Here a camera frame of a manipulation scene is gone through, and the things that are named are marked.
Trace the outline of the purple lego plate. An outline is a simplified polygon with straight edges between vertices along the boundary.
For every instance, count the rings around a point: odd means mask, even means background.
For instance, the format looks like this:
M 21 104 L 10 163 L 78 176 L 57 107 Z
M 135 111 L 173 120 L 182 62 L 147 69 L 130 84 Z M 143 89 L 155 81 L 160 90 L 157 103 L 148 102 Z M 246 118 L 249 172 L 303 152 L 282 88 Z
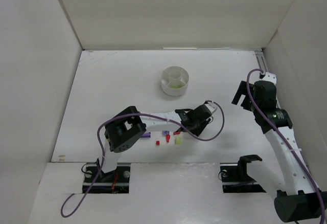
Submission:
M 144 133 L 142 136 L 141 136 L 141 139 L 150 139 L 151 138 L 151 133 L 148 132 L 148 133 Z

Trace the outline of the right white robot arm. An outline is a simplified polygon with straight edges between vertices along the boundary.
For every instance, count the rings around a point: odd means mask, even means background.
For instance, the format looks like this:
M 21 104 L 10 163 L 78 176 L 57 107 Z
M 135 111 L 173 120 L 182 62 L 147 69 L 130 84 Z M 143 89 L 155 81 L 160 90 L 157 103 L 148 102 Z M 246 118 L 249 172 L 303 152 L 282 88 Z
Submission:
M 288 113 L 277 108 L 276 82 L 241 81 L 232 104 L 237 104 L 241 96 L 245 97 L 241 106 L 253 112 L 255 122 L 275 153 L 283 178 L 256 154 L 241 156 L 233 177 L 237 182 L 256 181 L 272 198 L 281 221 L 298 223 L 320 218 L 324 223 L 326 192 L 319 189 L 304 163 Z

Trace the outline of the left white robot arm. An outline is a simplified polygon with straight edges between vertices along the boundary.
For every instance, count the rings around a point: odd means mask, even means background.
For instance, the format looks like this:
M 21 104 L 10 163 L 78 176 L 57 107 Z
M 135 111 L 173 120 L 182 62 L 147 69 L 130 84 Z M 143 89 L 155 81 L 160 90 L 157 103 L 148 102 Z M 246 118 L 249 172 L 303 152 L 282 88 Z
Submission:
M 108 174 L 116 170 L 122 152 L 130 149 L 145 133 L 186 132 L 199 136 L 217 107 L 205 102 L 195 109 L 176 109 L 168 113 L 139 115 L 135 106 L 129 106 L 114 117 L 115 120 L 104 126 L 107 143 L 104 155 L 99 160 L 101 171 Z

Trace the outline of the white round divided container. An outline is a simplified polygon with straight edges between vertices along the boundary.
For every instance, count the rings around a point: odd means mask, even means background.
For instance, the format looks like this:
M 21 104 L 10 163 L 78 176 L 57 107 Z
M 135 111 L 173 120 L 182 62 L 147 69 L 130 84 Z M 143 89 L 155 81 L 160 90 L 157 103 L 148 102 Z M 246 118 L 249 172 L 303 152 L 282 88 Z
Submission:
M 170 66 L 163 70 L 160 81 L 163 92 L 172 97 L 178 97 L 185 94 L 189 84 L 188 72 L 179 66 Z M 173 85 L 183 85 L 182 88 L 171 88 Z

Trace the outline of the aluminium rail right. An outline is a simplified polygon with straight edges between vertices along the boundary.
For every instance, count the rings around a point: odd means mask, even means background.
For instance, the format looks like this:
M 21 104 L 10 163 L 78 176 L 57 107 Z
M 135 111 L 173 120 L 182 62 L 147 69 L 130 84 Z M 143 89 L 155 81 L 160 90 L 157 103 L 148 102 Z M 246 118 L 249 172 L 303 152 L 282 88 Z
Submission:
M 241 106 L 253 112 L 255 122 L 271 145 L 285 145 L 298 164 L 305 164 L 294 138 L 290 116 L 286 110 L 277 107 L 276 76 L 261 69 L 253 69 L 239 88 L 244 90 L 246 96 Z

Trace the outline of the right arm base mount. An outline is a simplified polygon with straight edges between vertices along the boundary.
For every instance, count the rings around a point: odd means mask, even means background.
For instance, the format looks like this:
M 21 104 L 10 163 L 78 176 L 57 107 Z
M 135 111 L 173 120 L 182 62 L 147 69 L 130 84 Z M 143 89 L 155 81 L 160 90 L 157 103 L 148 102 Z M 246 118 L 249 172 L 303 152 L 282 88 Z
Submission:
M 266 191 L 247 174 L 246 166 L 253 161 L 262 161 L 255 154 L 241 156 L 237 163 L 221 163 L 218 178 L 222 182 L 223 193 L 266 193 Z

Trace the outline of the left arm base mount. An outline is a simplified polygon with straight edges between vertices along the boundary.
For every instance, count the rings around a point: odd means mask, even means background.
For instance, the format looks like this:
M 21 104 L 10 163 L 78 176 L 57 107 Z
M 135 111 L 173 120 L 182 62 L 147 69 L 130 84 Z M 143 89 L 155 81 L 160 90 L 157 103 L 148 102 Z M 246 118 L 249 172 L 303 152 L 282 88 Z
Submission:
M 88 193 L 128 194 L 130 171 L 131 164 L 118 164 L 115 171 L 101 173 Z M 86 163 L 82 166 L 81 172 L 84 174 L 82 193 L 85 193 L 98 173 L 98 168 L 95 164 Z

